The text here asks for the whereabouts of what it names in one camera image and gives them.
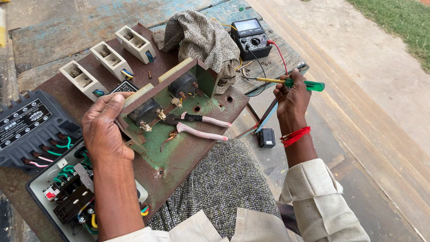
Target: analog multimeter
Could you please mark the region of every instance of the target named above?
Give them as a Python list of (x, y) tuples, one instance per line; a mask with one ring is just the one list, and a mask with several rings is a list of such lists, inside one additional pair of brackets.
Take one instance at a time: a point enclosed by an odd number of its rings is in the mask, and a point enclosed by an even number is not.
[(231, 24), (230, 36), (240, 49), (240, 57), (248, 61), (269, 55), (272, 44), (267, 44), (268, 37), (258, 19), (247, 19)]

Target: white sleeve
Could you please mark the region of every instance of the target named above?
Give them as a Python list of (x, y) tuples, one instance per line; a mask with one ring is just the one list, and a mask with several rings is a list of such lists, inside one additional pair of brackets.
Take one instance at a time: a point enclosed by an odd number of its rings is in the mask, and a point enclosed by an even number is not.
[(324, 162), (314, 159), (287, 171), (279, 201), (293, 203), (305, 242), (370, 242), (342, 192), (343, 187)]
[(145, 227), (141, 230), (107, 240), (106, 242), (170, 242), (169, 233)]

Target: yellow wire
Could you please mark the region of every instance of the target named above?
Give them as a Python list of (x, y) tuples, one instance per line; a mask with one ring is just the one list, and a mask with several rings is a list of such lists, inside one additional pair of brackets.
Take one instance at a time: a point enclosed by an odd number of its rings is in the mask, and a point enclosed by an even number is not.
[(240, 58), (240, 56), (239, 56), (239, 60), (240, 60), (240, 65), (237, 68), (235, 68), (235, 70), (239, 69), (242, 66), (242, 58)]
[(130, 76), (129, 74), (127, 74), (127, 72), (121, 70), (121, 73), (124, 74), (126, 77), (133, 79), (133, 76)]
[(97, 224), (95, 223), (95, 214), (92, 214), (92, 216), (91, 216), (91, 225), (94, 228), (98, 228)]
[(216, 18), (213, 18), (212, 20), (217, 21), (217, 22), (218, 22), (218, 23), (220, 23), (221, 25), (224, 25), (224, 26), (230, 26), (230, 27), (232, 27), (234, 30), (236, 30), (236, 31), (237, 31), (237, 28), (235, 28), (235, 27), (233, 27), (233, 26), (231, 26), (231, 25), (225, 25), (225, 24), (223, 24), (223, 23), (219, 22), (218, 20), (216, 20)]

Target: grass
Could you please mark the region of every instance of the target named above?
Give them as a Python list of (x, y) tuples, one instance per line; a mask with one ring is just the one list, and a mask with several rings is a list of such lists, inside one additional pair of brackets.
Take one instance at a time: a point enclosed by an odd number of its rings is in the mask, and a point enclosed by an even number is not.
[(430, 6), (416, 0), (347, 0), (387, 33), (399, 36), (430, 73)]

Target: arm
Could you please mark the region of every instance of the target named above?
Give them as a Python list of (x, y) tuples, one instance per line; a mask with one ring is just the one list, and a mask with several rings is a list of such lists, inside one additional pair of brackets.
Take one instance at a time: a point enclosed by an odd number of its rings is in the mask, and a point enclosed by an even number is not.
[[(305, 112), (311, 92), (298, 69), (290, 75), (294, 86), (278, 84), (273, 91), (278, 100), (277, 116), (282, 135), (307, 126)], [(285, 148), (287, 175), (279, 201), (293, 203), (298, 229), (305, 242), (370, 241), (355, 214), (342, 197), (342, 186), (318, 159), (310, 134)]]
[(93, 162), (95, 214), (100, 241), (145, 227), (138, 203), (134, 152), (125, 146), (114, 123), (131, 93), (113, 93), (97, 99), (82, 118), (85, 145)]

